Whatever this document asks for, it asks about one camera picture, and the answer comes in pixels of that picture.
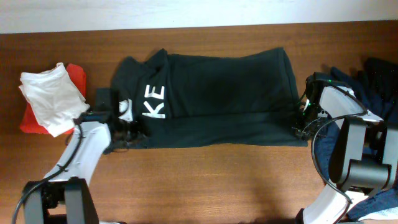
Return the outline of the dark green Nike t-shirt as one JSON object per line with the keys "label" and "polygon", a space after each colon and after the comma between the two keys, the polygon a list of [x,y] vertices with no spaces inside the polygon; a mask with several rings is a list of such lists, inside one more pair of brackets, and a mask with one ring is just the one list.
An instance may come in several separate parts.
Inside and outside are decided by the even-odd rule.
{"label": "dark green Nike t-shirt", "polygon": [[282,48],[240,58],[169,54],[126,57],[111,81],[132,100],[148,138],[139,149],[214,144],[306,146],[294,133],[299,94]]}

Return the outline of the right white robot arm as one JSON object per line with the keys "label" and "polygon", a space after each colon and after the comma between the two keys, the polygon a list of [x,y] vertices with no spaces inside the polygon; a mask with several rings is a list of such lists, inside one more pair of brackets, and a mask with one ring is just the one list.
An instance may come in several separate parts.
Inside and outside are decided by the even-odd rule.
{"label": "right white robot arm", "polygon": [[[312,161],[325,188],[295,223],[340,223],[359,202],[389,190],[397,174],[397,126],[387,124],[367,109],[345,82],[314,73],[305,81],[300,97],[295,135],[311,142]],[[328,165],[322,173],[315,143],[323,128],[336,124],[339,133]]]}

